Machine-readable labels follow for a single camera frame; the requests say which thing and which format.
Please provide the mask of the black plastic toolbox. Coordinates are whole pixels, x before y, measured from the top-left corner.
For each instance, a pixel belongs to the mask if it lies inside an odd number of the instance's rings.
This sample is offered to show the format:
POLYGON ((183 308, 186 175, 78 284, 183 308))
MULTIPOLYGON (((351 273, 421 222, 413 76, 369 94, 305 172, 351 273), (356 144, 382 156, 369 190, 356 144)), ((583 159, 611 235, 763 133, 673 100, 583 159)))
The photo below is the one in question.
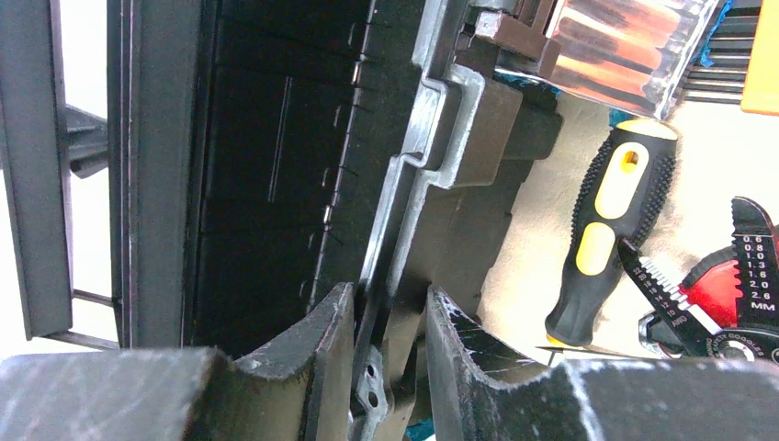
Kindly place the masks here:
POLYGON ((529 74, 654 112, 693 12, 587 1, 110 1, 107 120, 72 119, 61 5, 1 4, 1 157, 26 334, 246 356, 353 287, 344 440, 433 420, 426 301, 474 320, 550 151, 529 74))

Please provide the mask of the yellow black screwdriver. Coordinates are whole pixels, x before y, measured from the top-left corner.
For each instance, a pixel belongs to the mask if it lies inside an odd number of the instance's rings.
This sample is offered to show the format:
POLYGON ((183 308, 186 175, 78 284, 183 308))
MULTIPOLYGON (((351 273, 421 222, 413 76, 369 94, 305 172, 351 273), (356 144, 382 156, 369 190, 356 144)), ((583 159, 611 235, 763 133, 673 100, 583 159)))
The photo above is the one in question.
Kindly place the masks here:
POLYGON ((641 246, 652 232, 672 186, 677 141, 656 120, 631 119, 598 149, 574 204, 559 298, 545 319, 552 339, 592 342, 595 319, 622 276, 617 244, 626 238, 641 246))

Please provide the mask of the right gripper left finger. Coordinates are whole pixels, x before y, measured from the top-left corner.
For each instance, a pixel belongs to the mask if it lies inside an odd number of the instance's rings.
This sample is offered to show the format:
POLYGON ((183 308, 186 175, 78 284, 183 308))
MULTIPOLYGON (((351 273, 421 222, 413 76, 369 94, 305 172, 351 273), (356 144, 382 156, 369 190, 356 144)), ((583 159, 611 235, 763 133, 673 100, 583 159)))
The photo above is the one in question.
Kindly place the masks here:
POLYGON ((206 348, 14 356, 4 440, 344 440, 353 287, 237 360, 206 348))

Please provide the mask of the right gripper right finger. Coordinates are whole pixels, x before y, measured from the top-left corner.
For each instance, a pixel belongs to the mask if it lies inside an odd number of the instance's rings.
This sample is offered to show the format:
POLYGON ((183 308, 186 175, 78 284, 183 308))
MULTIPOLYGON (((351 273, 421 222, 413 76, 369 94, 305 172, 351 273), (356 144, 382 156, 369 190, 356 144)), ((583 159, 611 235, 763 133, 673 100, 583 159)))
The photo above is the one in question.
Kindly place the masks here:
POLYGON ((775 440, 778 370, 712 358, 566 359, 516 352, 438 286, 426 301, 439 440, 775 440))

